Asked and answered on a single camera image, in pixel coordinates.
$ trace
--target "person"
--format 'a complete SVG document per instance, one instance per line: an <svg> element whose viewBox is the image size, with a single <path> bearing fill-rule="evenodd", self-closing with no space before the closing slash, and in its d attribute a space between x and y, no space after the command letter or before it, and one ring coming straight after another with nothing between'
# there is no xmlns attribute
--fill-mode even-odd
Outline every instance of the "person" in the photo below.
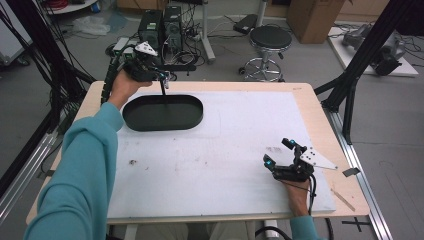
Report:
<svg viewBox="0 0 424 240"><path fill-rule="evenodd" d="M151 84L136 82L121 70L100 110L72 124L64 136L60 164L40 192L38 214L28 225L24 239L105 239L116 170L116 133L124 123L119 110L138 88ZM284 184L295 216L291 219L293 239L317 239L306 207L309 182ZM225 230L222 225L214 227Z"/></svg>
<svg viewBox="0 0 424 240"><path fill-rule="evenodd" d="M282 181L282 183L287 189L289 207L294 216L290 219L292 238L296 240L321 239L307 208L309 180L305 182Z"/></svg>

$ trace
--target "teal sleeve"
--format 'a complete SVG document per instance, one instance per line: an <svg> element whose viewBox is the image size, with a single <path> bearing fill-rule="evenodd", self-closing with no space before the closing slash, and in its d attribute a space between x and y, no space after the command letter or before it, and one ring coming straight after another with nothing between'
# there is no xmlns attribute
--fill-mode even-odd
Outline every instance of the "teal sleeve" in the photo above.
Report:
<svg viewBox="0 0 424 240"><path fill-rule="evenodd" d="M75 121L66 132L62 159L40 192L38 215L24 239L105 239L123 119L104 103L94 117Z"/></svg>
<svg viewBox="0 0 424 240"><path fill-rule="evenodd" d="M290 219L293 240L319 240L315 224L311 216Z"/></svg>

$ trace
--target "desk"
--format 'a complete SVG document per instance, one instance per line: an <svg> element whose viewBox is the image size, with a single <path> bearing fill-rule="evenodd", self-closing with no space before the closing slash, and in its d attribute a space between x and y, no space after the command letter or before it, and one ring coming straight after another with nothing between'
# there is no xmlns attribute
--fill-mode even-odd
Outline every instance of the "desk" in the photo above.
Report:
<svg viewBox="0 0 424 240"><path fill-rule="evenodd" d="M79 110L76 119L94 115L100 107L100 95L103 82L95 82L91 85L87 96ZM160 92L160 86L156 82L150 88L141 88L140 92ZM259 83L259 82L171 82L169 93L185 91L271 91L291 92L299 107L304 120L306 130L315 149L329 160L335 163L338 170L323 170L325 178L332 189L332 197L336 205L336 211L330 213L315 214L315 217L336 216L364 216L368 215L369 207L355 177L345 177L342 171L349 168L347 160L337 142L333 130L317 100L312 87L305 83ZM56 169L60 162L60 154L56 158L52 169ZM35 204L33 205L27 222L36 215ZM142 218L120 220L109 219L109 224L135 224L152 222L194 222L194 221L222 221L222 220L264 220L287 218L288 214L255 214L241 216L197 216L192 218Z"/></svg>

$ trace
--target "cardboard box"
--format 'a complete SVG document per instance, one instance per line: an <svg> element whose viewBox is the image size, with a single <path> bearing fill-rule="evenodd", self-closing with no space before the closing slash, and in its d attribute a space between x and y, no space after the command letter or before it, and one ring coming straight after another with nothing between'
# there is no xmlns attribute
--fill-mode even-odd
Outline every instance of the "cardboard box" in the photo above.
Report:
<svg viewBox="0 0 424 240"><path fill-rule="evenodd" d="M166 7L168 1L166 0L118 0L118 8L134 9L134 10L146 10L146 9L157 9L163 10Z"/></svg>
<svg viewBox="0 0 424 240"><path fill-rule="evenodd" d="M287 23L300 43L323 43L345 0L292 1Z"/></svg>

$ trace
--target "black oval object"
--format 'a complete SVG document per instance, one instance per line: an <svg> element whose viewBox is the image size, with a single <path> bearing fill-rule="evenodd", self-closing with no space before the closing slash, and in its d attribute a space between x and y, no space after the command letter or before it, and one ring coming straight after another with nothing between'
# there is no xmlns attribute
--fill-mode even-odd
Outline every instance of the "black oval object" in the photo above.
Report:
<svg viewBox="0 0 424 240"><path fill-rule="evenodd" d="M127 103L122 116L134 131L185 130L202 121L203 104L190 95L146 95Z"/></svg>

